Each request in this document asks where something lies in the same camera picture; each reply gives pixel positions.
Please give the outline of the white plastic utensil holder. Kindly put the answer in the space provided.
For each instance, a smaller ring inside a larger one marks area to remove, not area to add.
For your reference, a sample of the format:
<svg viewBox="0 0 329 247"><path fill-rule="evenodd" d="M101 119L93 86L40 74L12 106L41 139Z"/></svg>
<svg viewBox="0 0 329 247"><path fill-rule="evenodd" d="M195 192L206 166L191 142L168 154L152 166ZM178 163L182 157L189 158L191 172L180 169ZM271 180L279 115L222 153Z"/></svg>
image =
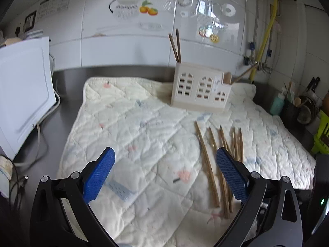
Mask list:
<svg viewBox="0 0 329 247"><path fill-rule="evenodd" d="M217 113L224 110L232 85L225 73L191 63L177 63L171 105L186 110Z"/></svg>

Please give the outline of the white quilted mat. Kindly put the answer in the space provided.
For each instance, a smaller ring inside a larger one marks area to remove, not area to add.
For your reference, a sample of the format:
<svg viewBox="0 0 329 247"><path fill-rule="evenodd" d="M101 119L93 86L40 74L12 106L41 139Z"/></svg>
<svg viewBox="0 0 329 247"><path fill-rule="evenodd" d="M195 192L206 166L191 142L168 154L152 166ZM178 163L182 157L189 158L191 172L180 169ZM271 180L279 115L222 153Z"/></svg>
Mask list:
<svg viewBox="0 0 329 247"><path fill-rule="evenodd" d="M198 133L212 170L219 129L243 135L244 164L264 178L313 186L315 159L279 117L253 102L254 85L235 84L225 109L194 112L170 105L172 84L143 78L90 78L57 176L66 178L106 147L115 164L90 207L107 233L128 246L213 246L230 225L214 206Z"/></svg>

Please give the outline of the wall power socket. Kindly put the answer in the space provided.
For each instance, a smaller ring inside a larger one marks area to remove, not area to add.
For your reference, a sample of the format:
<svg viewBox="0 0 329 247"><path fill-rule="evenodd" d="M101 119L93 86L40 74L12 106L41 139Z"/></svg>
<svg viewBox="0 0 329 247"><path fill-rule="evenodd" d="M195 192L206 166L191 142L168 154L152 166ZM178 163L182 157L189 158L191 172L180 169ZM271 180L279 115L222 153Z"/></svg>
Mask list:
<svg viewBox="0 0 329 247"><path fill-rule="evenodd" d="M32 30L34 28L36 13L37 11L33 11L28 16L26 16L23 26L23 32L28 32L29 30Z"/></svg>

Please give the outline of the white microwave oven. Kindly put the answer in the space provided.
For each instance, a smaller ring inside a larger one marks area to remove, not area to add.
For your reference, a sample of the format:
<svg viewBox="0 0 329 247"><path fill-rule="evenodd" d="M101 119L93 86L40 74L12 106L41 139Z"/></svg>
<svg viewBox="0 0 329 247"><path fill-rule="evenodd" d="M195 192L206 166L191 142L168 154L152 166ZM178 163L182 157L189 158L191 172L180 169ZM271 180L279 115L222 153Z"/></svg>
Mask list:
<svg viewBox="0 0 329 247"><path fill-rule="evenodd" d="M1 48L1 153L14 160L30 132L56 103L49 38Z"/></svg>

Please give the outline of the teal spray bottle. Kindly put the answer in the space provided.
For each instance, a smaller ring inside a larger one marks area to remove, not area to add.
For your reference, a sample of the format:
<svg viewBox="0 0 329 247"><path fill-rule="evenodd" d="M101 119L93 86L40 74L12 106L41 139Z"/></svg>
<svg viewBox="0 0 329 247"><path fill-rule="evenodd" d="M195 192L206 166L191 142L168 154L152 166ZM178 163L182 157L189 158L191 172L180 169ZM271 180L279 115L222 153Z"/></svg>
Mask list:
<svg viewBox="0 0 329 247"><path fill-rule="evenodd" d="M286 89L283 87L281 92L274 98L270 107L270 114L279 115L281 113L285 102L285 91Z"/></svg>

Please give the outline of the lime green dish rack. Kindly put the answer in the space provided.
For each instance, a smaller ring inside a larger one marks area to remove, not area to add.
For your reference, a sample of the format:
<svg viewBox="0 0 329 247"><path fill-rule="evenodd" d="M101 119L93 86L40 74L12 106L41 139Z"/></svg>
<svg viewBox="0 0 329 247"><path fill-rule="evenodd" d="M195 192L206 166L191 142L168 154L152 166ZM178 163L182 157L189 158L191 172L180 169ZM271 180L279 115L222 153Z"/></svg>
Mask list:
<svg viewBox="0 0 329 247"><path fill-rule="evenodd" d="M317 133L314 135L314 146L311 149L313 154L328 154L328 121L329 117L322 110L320 111L320 124Z"/></svg>

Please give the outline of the white power adapter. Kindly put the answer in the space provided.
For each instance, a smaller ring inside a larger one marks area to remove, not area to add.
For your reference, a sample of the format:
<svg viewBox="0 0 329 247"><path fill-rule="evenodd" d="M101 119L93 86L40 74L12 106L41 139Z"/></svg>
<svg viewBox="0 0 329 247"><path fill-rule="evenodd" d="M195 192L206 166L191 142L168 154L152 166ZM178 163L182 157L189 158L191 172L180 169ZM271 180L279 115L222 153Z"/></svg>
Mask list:
<svg viewBox="0 0 329 247"><path fill-rule="evenodd" d="M0 170L9 181L12 179L13 164L3 155L0 155Z"/></svg>

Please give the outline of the black utensil crock with spoons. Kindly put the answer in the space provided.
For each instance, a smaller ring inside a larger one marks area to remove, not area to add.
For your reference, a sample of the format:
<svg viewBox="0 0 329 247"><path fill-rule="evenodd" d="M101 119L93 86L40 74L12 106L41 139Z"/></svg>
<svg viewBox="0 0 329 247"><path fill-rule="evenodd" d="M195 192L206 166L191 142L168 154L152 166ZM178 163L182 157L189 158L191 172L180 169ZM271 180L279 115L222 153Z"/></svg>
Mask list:
<svg viewBox="0 0 329 247"><path fill-rule="evenodd" d="M301 124L307 126L311 124L317 114L317 99L314 91L320 83L320 77L312 78L305 91L297 95L293 91L292 82L287 87L284 84L282 92L284 104L280 117L285 125Z"/></svg>

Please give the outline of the wooden chopstick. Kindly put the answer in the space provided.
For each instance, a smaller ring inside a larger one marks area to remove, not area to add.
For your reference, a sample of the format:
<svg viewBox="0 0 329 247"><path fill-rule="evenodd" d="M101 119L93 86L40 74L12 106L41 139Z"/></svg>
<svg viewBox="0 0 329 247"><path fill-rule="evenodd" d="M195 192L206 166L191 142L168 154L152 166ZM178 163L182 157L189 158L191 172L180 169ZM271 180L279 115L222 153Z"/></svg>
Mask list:
<svg viewBox="0 0 329 247"><path fill-rule="evenodd" d="M244 146L243 146L243 133L241 128L239 128L239 154L240 154L240 162L244 163Z"/></svg>
<svg viewBox="0 0 329 247"><path fill-rule="evenodd" d="M229 183L228 183L228 176L229 176L229 170L231 169L231 162L229 160L229 152L227 151L227 143L224 136L224 132L222 127L219 129L219 136L221 139L221 142L223 144L223 147L220 149L220 169L224 170L223 176L225 177L226 181L226 193L227 193L227 202L229 205L229 212L233 212L233 194L231 192Z"/></svg>
<svg viewBox="0 0 329 247"><path fill-rule="evenodd" d="M178 28L176 28L176 41L177 41L177 53L178 53L178 62L181 63L181 44L180 44L180 34Z"/></svg>
<svg viewBox="0 0 329 247"><path fill-rule="evenodd" d="M218 207L220 207L220 199L219 199L218 191L217 191L217 188L216 188L214 173L212 171L212 166L210 164L210 158L209 158L207 148L206 148L206 145L205 145L205 142L204 142L204 139L203 139L203 136L202 136L202 133L201 133L200 127L198 126L197 121L195 121L195 127L196 127L198 138L200 140L201 149L202 149L202 152L204 154L204 160L205 160L205 163L206 163L208 176L209 176L210 189L211 189L211 192L212 192L213 197L214 197L214 205L215 205L216 208L218 208Z"/></svg>
<svg viewBox="0 0 329 247"><path fill-rule="evenodd" d="M242 79L246 74L250 73L252 70L257 69L258 66L259 66L259 64L258 63L255 63L248 70L246 70L245 72L243 72L240 76L238 76L237 78L232 79L231 80L231 85L233 85L234 83L237 83L240 79Z"/></svg>
<svg viewBox="0 0 329 247"><path fill-rule="evenodd" d="M176 59L176 62L179 63L180 60L179 60L178 53L177 53L177 50L176 50L176 47L175 47L175 43L173 41L172 34L169 33L168 37L169 37L169 41L171 43L172 51L173 51L174 57Z"/></svg>
<svg viewBox="0 0 329 247"><path fill-rule="evenodd" d="M239 155L239 147L238 147L235 128L233 128L233 146L234 146L234 158L236 161L239 161L240 155Z"/></svg>
<svg viewBox="0 0 329 247"><path fill-rule="evenodd" d="M218 150L218 145L216 143L215 137L214 137L214 133L211 129L211 127L209 128L210 131L210 138L211 138L211 143L214 147L214 156L216 158L216 154L217 154L217 150ZM219 178L219 184L220 184L220 193L221 193L221 202L222 202L222 207L223 207L223 211L224 211L224 217L225 219L228 219L230 217L230 209L229 209L229 202L227 200L227 190L226 190L226 184L225 184L225 179L224 176L221 172L221 170L218 167L218 178Z"/></svg>

